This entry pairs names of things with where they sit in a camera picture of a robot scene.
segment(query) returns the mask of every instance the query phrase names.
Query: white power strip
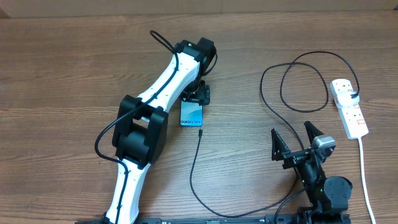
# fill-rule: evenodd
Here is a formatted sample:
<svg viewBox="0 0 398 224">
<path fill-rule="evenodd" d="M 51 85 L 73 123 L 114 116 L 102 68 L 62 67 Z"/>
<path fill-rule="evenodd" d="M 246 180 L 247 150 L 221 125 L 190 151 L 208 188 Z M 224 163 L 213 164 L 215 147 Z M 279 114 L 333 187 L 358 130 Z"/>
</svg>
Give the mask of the white power strip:
<svg viewBox="0 0 398 224">
<path fill-rule="evenodd" d="M 359 107 L 359 96 L 352 98 L 351 95 L 356 92 L 349 80 L 337 79 L 330 83 L 331 93 L 335 100 L 341 121 L 343 122 L 344 129 L 348 139 L 358 139 L 359 154 L 361 157 L 361 177 L 362 185 L 365 194 L 366 206 L 369 210 L 372 223 L 376 224 L 371 205 L 369 203 L 368 190 L 365 181 L 365 168 L 363 159 L 363 146 L 361 137 L 369 133 L 366 126 L 365 119 L 363 118 L 361 108 Z"/>
</svg>

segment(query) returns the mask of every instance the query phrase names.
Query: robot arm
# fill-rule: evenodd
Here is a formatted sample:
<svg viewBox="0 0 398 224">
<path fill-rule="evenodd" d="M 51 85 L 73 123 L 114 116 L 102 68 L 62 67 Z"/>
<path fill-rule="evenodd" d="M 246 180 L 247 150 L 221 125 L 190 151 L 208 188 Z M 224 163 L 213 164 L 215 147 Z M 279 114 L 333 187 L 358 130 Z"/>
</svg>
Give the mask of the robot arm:
<svg viewBox="0 0 398 224">
<path fill-rule="evenodd" d="M 118 179 L 114 191 L 113 201 L 109 210 L 104 214 L 101 223 L 130 224 L 138 217 L 139 197 L 148 168 L 156 162 L 165 145 L 167 134 L 168 112 L 180 95 L 189 96 L 199 104 L 210 102 L 210 89 L 201 77 L 205 75 L 211 60 L 216 54 L 214 43 L 205 38 L 197 44 L 186 40 L 175 47 L 178 55 L 178 70 L 169 84 L 142 109 L 120 120 L 115 126 L 112 144 L 116 147 L 116 155 L 128 168 L 129 175 L 123 193 L 121 207 L 118 208 L 124 184 L 125 170 L 119 164 Z M 156 82 L 137 98 L 125 96 L 119 108 L 118 118 L 142 105 L 151 98 L 164 83 L 172 76 L 176 66 L 173 54 L 169 66 Z M 205 96 L 192 99 L 192 96 Z M 148 128 L 134 123 L 134 119 L 143 119 Z"/>
</svg>

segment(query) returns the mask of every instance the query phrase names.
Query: wooden surface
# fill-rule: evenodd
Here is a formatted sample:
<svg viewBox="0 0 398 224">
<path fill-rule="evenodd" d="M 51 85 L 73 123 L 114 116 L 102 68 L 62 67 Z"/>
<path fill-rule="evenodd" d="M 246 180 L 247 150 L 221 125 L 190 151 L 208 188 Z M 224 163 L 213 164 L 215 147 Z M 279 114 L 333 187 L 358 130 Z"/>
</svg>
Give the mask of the wooden surface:
<svg viewBox="0 0 398 224">
<path fill-rule="evenodd" d="M 398 0 L 0 0 L 11 18 L 393 10 Z"/>
<path fill-rule="evenodd" d="M 271 129 L 275 127 L 292 150 L 299 144 L 263 105 L 259 80 L 271 65 L 304 52 L 329 50 L 358 73 L 370 131 L 363 138 L 369 198 L 378 223 L 397 223 L 397 21 L 394 11 L 1 20 L 0 223 L 73 223 L 107 211 L 117 166 L 100 159 L 93 145 L 116 117 L 121 99 L 146 90 L 170 61 L 171 54 L 150 37 L 150 29 L 171 43 L 195 42 L 202 36 L 216 43 L 219 62 L 205 77 L 211 105 L 204 109 L 193 174 L 197 194 L 211 208 L 243 213 L 288 191 L 294 172 L 271 161 Z M 309 55 L 300 61 L 316 66 L 327 83 L 336 78 L 354 82 L 346 65 L 331 55 Z M 287 109 L 279 98 L 283 70 L 266 75 L 268 102 L 305 145 L 306 120 L 333 135 L 337 147 L 323 169 L 327 176 L 352 181 L 348 213 L 353 223 L 369 223 L 357 141 L 347 140 L 332 99 L 312 114 Z M 296 108 L 317 108 L 325 90 L 314 71 L 295 67 L 286 78 L 284 96 Z M 170 111 L 167 145 L 145 180 L 143 217 L 215 217 L 189 188 L 197 132 L 179 126 L 176 103 Z M 114 155 L 111 134 L 100 148 Z M 301 195 L 282 213 L 306 205 Z M 266 213 L 274 212 L 272 208 Z"/>
</svg>

